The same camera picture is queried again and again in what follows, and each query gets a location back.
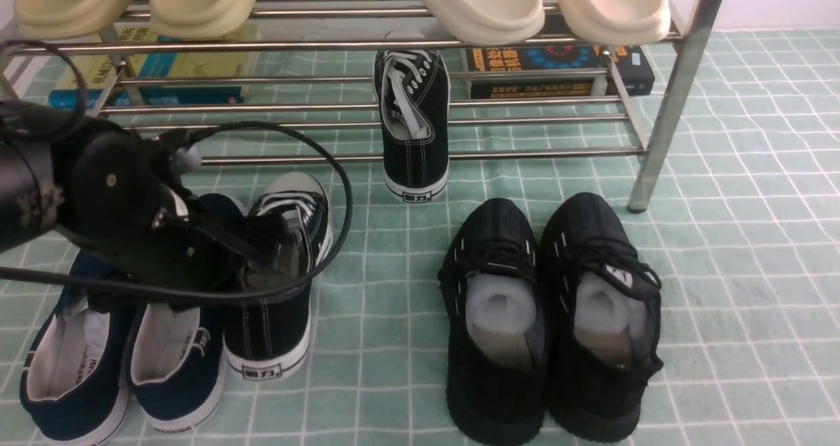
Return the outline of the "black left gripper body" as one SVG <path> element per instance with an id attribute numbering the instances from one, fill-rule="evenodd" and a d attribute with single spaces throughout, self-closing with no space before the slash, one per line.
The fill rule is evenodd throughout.
<path id="1" fill-rule="evenodd" d="M 71 275 L 99 302 L 233 302 L 254 246 L 238 208 L 219 210 L 181 186 L 175 151 L 114 127 L 84 127 L 55 145 L 59 232 L 107 264 Z"/>

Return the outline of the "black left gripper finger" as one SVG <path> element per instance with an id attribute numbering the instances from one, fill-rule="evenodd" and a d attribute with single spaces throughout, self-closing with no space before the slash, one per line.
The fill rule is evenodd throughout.
<path id="1" fill-rule="evenodd" d="M 271 256 L 267 266 L 246 262 L 237 272 L 237 289 L 285 287 L 309 272 L 306 228 L 297 213 L 248 216 L 234 224 L 256 249 Z"/>

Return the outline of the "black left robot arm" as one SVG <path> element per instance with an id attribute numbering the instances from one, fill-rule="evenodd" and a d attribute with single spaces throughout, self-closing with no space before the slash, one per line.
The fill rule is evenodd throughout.
<path id="1" fill-rule="evenodd" d="M 312 270 L 281 264 L 291 226 L 279 216 L 219 216 L 181 183 L 212 130 L 157 138 L 81 111 L 2 103 L 2 249 L 57 232 L 107 275 L 3 268 L 6 281 L 69 285 L 176 304 L 285 300 Z"/>

